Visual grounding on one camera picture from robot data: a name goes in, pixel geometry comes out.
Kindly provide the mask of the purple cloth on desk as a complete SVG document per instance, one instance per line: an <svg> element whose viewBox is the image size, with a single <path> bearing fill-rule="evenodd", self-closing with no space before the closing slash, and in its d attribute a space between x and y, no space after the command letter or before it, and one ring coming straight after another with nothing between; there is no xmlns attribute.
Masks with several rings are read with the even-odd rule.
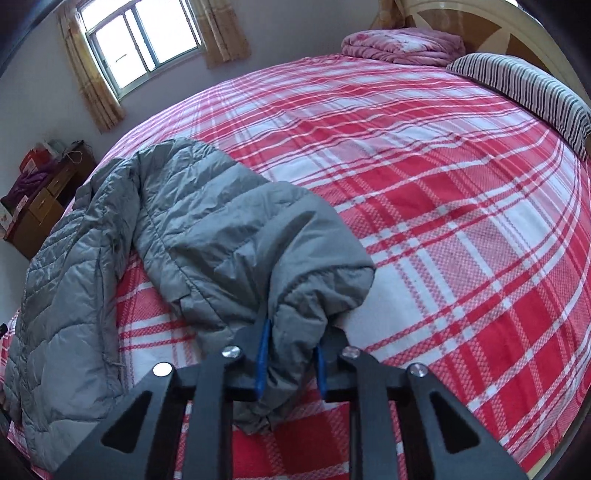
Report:
<svg viewBox="0 0 591 480"><path fill-rule="evenodd" d="M2 205L13 214L24 196L30 197L39 186L49 178L54 172L54 168L49 166L35 172L22 173L9 192L1 198Z"/></svg>

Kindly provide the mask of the red gift bag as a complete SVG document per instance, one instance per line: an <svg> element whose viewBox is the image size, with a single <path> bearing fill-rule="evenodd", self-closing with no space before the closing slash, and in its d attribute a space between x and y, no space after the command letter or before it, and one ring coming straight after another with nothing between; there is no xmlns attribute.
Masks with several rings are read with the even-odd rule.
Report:
<svg viewBox="0 0 591 480"><path fill-rule="evenodd" d="M21 173L33 173L38 171L42 166L50 162L51 154L45 148L31 149L21 161L19 170Z"/></svg>

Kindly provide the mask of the striped pillow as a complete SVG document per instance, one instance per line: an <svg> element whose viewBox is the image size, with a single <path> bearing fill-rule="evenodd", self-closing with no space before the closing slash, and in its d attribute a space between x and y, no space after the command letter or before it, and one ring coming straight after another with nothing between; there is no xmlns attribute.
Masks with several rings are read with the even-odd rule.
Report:
<svg viewBox="0 0 591 480"><path fill-rule="evenodd" d="M447 66L520 105L554 128L583 161L590 158L590 107L572 89L518 57L472 53Z"/></svg>

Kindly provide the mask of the pink folded quilt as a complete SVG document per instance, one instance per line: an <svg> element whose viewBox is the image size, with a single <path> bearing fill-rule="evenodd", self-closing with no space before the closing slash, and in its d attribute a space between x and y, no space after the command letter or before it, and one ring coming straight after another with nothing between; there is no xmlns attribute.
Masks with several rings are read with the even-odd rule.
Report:
<svg viewBox="0 0 591 480"><path fill-rule="evenodd" d="M433 29L366 30L342 40L342 55L392 64L446 67L465 54L460 36Z"/></svg>

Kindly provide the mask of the beige curtain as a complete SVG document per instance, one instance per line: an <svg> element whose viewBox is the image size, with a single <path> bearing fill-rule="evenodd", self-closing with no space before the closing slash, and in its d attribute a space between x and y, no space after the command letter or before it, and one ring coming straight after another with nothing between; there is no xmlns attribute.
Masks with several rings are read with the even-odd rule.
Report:
<svg viewBox="0 0 591 480"><path fill-rule="evenodd" d="M197 27L205 48L208 69L224 63L245 60L252 55L245 33L231 2L226 0L191 0Z"/></svg>
<svg viewBox="0 0 591 480"><path fill-rule="evenodd" d="M64 1L57 9L59 31L79 94L100 133L111 131L125 117L82 32L79 1Z"/></svg>

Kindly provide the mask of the wooden desk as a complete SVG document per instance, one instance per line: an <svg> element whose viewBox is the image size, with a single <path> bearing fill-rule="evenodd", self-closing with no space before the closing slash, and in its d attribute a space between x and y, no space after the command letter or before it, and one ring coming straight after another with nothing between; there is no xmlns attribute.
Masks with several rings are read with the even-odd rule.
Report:
<svg viewBox="0 0 591 480"><path fill-rule="evenodd" d="M95 169L96 161L90 146L80 140L40 169L49 166L54 168L53 174L34 194L23 197L10 214L12 220L4 234L4 240L28 260L37 254L77 189Z"/></svg>

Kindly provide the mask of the grey puffer jacket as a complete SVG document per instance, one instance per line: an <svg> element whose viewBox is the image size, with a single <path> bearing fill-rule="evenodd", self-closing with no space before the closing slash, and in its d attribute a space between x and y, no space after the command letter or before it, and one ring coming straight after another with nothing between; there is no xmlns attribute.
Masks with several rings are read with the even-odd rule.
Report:
<svg viewBox="0 0 591 480"><path fill-rule="evenodd" d="M270 321L266 391L235 407L249 434L290 413L329 321L363 304L376 271L324 199L211 144L171 139L112 160L32 259L10 345L9 415L48 472L122 397L115 294L131 252L202 354Z"/></svg>

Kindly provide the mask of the red plaid bed sheet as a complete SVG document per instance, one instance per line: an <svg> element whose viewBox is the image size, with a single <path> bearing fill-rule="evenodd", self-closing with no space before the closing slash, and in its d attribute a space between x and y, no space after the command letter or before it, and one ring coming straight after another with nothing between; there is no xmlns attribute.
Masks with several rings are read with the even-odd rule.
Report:
<svg viewBox="0 0 591 480"><path fill-rule="evenodd" d="M334 206L377 267L342 318L378 360L428 365L525 470L590 388L590 166L445 70L339 55L220 83L108 151L211 143Z"/></svg>

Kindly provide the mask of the right beige curtain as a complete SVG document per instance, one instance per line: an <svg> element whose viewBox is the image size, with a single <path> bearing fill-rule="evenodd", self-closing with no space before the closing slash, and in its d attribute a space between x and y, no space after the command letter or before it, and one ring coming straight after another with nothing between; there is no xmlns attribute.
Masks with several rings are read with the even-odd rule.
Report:
<svg viewBox="0 0 591 480"><path fill-rule="evenodd" d="M205 48L208 69L224 63L245 60L252 55L245 33L231 2L226 0L191 0L197 27Z"/></svg>

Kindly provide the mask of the left beige curtain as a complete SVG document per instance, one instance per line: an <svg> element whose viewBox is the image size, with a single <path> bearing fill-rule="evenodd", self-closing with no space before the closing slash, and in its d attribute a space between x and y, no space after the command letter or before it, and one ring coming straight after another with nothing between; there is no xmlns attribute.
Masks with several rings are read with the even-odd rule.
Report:
<svg viewBox="0 0 591 480"><path fill-rule="evenodd" d="M79 94L100 133L111 131L125 117L82 32L79 1L64 1L57 9L59 31Z"/></svg>

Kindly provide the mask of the window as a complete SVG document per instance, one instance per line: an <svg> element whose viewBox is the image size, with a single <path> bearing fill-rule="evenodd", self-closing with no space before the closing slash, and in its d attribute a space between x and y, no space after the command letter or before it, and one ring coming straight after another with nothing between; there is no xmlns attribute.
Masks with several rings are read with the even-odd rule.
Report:
<svg viewBox="0 0 591 480"><path fill-rule="evenodd" d="M84 1L76 13L118 97L202 47L187 1Z"/></svg>

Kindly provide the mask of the wooden headboard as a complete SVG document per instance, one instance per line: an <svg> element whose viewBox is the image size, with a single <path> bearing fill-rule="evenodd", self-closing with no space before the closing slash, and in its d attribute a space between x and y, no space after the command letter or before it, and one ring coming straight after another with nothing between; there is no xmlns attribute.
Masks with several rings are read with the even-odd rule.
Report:
<svg viewBox="0 0 591 480"><path fill-rule="evenodd" d="M468 53L520 57L553 75L585 102L590 98L558 44L529 13L510 1L425 1L399 3L407 24L463 38Z"/></svg>

